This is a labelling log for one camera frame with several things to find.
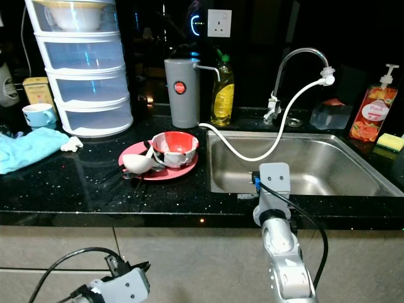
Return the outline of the beige kitchen cabinet front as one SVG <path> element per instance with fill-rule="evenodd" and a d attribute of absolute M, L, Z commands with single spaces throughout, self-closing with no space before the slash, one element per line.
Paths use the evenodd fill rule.
<path fill-rule="evenodd" d="M 404 303 L 404 231 L 331 230 L 327 236 L 321 303 Z M 2 302 L 27 303 L 55 260 L 87 246 L 149 261 L 147 303 L 272 300 L 257 229 L 3 226 Z"/>

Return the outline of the stainless steel sink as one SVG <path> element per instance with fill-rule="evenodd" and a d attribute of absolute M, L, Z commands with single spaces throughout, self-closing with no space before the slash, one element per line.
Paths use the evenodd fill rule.
<path fill-rule="evenodd" d="M 214 193 L 254 194 L 251 173 L 259 170 L 255 158 L 275 142 L 275 133 L 223 131 L 244 161 L 213 131 L 207 133 L 211 190 Z M 283 162 L 291 173 L 291 194 L 320 196 L 404 196 L 392 182 L 331 134 L 285 133 L 265 163 Z"/>

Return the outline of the pink plate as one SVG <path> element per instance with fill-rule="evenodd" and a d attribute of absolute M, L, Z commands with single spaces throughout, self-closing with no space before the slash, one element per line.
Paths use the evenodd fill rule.
<path fill-rule="evenodd" d="M 144 153 L 146 148 L 145 148 L 145 142 L 146 141 L 142 141 L 140 143 L 136 143 L 133 145 L 130 145 L 130 147 L 127 147 L 127 149 L 125 149 L 123 151 L 123 153 L 121 153 L 121 156 L 119 156 L 118 159 L 118 164 L 121 165 L 123 172 L 127 172 L 127 170 L 123 167 L 123 156 L 125 156 L 126 154 L 139 154 L 139 153 Z M 145 179 L 145 180 L 170 180 L 170 179 L 175 179 L 175 178 L 179 178 L 180 176 L 183 176 L 184 174 L 187 174 L 188 172 L 192 171 L 195 167 L 196 164 L 199 160 L 199 155 L 196 154 L 193 159 L 188 162 L 187 164 L 183 165 L 180 168 L 165 168 L 165 170 L 162 171 L 149 171 L 149 172 L 145 172 L 144 174 L 138 174 L 135 177 L 138 179 Z"/>

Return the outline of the red and white bowl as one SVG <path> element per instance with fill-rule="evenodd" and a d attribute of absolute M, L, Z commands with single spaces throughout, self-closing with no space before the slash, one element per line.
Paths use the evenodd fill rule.
<path fill-rule="evenodd" d="M 159 133 L 150 139 L 151 148 L 166 167 L 179 169 L 196 158 L 199 139 L 181 131 Z"/>

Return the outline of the yellow dish soap bottle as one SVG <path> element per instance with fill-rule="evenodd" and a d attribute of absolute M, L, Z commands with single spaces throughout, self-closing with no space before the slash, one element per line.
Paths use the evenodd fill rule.
<path fill-rule="evenodd" d="M 230 66 L 230 56 L 217 49 L 219 60 L 217 70 L 219 78 L 211 94 L 211 119 L 213 125 L 225 127 L 230 124 L 233 112 L 235 80 Z"/>

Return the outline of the grey water filter canister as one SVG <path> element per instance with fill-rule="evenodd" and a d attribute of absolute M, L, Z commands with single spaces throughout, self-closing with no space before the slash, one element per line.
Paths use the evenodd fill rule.
<path fill-rule="evenodd" d="M 199 59 L 165 59 L 164 66 L 171 122 L 179 129 L 194 129 L 200 124 L 200 70 L 214 71 L 218 80 L 220 72 L 216 68 L 202 66 Z"/>

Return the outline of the chrome gooseneck faucet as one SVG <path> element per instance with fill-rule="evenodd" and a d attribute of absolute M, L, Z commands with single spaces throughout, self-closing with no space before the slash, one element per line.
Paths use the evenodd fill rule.
<path fill-rule="evenodd" d="M 295 93 L 294 97 L 290 99 L 290 101 L 286 104 L 285 107 L 281 106 L 281 103 L 279 101 L 279 98 L 277 96 L 277 93 L 279 92 L 280 89 L 280 84 L 281 84 L 281 78 L 283 77 L 283 72 L 285 72 L 285 67 L 288 64 L 288 61 L 294 56 L 299 53 L 312 53 L 315 56 L 319 57 L 321 60 L 321 63 L 323 64 L 323 69 L 319 73 L 321 78 L 318 79 L 317 81 L 314 81 L 314 83 L 310 83 L 303 88 L 299 90 L 299 92 Z M 300 48 L 300 49 L 295 49 L 289 52 L 283 60 L 280 63 L 277 75 L 275 77 L 275 84 L 273 87 L 273 90 L 270 93 L 270 98 L 268 99 L 268 112 L 263 116 L 263 121 L 265 124 L 274 124 L 275 121 L 277 120 L 277 117 L 280 115 L 280 113 L 283 113 L 281 116 L 281 122 L 280 126 L 287 126 L 288 122 L 288 116 L 290 113 L 290 110 L 294 106 L 295 101 L 297 101 L 298 98 L 300 98 L 303 93 L 306 92 L 306 90 L 317 86 L 331 86 L 332 84 L 335 83 L 335 69 L 331 66 L 329 61 L 327 61 L 327 58 L 321 52 L 320 50 L 317 50 L 315 48 Z"/>

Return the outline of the white crumpled tissue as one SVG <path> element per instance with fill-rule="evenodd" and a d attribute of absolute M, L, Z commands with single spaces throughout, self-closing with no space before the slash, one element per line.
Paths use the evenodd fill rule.
<path fill-rule="evenodd" d="M 78 152 L 83 147 L 83 142 L 77 136 L 72 136 L 65 144 L 61 145 L 60 150 L 63 152 Z"/>

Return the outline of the peach hand soap pump bottle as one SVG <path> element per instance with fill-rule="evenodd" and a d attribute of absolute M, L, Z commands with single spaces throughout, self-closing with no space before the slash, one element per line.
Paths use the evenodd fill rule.
<path fill-rule="evenodd" d="M 398 89 L 392 84 L 392 73 L 399 65 L 387 64 L 386 66 L 388 72 L 380 78 L 379 83 L 367 87 L 360 109 L 350 127 L 349 138 L 375 142 L 380 135 L 382 124 L 398 94 Z"/>

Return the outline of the yellow green sponge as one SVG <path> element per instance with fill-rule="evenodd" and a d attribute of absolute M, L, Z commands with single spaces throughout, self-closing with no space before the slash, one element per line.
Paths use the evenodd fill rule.
<path fill-rule="evenodd" d="M 395 136 L 389 133 L 383 133 L 376 141 L 378 147 L 393 151 L 401 152 L 404 149 L 404 136 Z"/>

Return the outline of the light blue mug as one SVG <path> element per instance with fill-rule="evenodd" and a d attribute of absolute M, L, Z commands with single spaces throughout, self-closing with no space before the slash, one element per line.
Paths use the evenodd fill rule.
<path fill-rule="evenodd" d="M 55 129 L 57 127 L 57 114 L 52 104 L 30 104 L 22 109 L 26 122 L 32 129 Z"/>

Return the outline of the pale grey bottle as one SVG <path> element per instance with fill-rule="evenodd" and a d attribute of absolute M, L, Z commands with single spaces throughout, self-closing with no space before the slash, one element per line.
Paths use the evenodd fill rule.
<path fill-rule="evenodd" d="M 15 88 L 15 83 L 11 77 L 11 72 L 8 68 L 8 63 L 3 63 L 0 68 L 0 106 L 1 107 L 11 107 L 20 101 L 18 97 L 17 89 Z"/>

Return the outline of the white plastic drawer tower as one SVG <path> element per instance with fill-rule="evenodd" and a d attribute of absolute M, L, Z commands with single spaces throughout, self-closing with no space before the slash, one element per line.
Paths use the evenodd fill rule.
<path fill-rule="evenodd" d="M 115 0 L 24 0 L 63 130 L 106 138 L 134 121 Z M 93 32 L 64 32 L 49 2 L 105 4 Z"/>

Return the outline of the plain white bowl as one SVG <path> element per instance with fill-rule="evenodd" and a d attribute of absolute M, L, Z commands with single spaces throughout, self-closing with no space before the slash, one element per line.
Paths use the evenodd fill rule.
<path fill-rule="evenodd" d="M 105 4 L 85 2 L 49 2 L 52 20 L 64 32 L 93 32 L 99 29 Z"/>

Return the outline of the white wall socket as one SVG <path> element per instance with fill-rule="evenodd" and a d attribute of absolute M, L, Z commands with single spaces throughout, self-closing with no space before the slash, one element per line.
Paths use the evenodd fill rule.
<path fill-rule="evenodd" d="M 230 38 L 232 20 L 231 9 L 208 9 L 207 36 Z"/>

